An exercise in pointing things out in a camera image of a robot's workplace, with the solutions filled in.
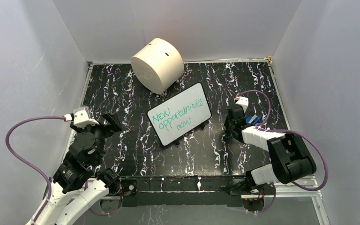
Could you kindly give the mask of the black framed whiteboard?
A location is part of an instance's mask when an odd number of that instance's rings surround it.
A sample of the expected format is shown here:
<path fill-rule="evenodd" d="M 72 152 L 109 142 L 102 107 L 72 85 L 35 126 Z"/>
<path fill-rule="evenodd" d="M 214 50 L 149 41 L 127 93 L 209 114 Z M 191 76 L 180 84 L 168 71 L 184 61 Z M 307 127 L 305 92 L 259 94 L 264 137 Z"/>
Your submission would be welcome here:
<path fill-rule="evenodd" d="M 201 82 L 147 111 L 162 146 L 167 146 L 212 117 Z"/>

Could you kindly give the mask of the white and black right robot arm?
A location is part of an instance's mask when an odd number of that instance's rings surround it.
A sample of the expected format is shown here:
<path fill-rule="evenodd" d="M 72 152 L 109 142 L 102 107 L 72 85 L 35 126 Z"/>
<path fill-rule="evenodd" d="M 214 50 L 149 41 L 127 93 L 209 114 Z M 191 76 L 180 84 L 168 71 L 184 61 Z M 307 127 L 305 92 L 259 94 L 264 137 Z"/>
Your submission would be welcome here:
<path fill-rule="evenodd" d="M 245 173 L 244 181 L 227 192 L 244 191 L 258 194 L 269 183 L 288 184 L 316 172 L 316 164 L 300 135 L 264 131 L 247 123 L 243 108 L 227 108 L 225 133 L 242 144 L 249 144 L 269 153 L 270 164 Z"/>

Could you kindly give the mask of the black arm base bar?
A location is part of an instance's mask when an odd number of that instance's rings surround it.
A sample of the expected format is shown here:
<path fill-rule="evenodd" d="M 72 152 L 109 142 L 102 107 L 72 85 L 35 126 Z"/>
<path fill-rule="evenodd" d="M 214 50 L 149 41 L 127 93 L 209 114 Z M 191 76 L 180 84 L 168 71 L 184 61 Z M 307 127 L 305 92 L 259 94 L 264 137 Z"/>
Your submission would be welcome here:
<path fill-rule="evenodd" d="M 121 177 L 118 193 L 103 197 L 103 202 L 122 200 L 125 207 L 150 205 L 226 205 L 261 210 L 265 191 L 251 193 L 228 188 L 244 181 L 243 176 Z"/>

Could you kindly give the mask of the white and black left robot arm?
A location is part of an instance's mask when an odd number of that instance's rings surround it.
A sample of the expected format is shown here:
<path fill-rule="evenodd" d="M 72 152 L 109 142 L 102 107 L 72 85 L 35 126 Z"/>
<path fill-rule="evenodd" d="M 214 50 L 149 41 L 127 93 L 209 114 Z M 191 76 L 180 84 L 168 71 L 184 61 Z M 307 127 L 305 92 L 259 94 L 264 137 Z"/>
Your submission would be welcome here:
<path fill-rule="evenodd" d="M 29 225 L 72 225 L 102 197 L 121 193 L 121 178 L 116 172 L 110 168 L 92 170 L 102 163 L 106 139 L 122 131 L 116 113 L 101 116 L 106 123 L 95 120 L 88 107 L 75 109 L 67 116 L 77 135 Z"/>

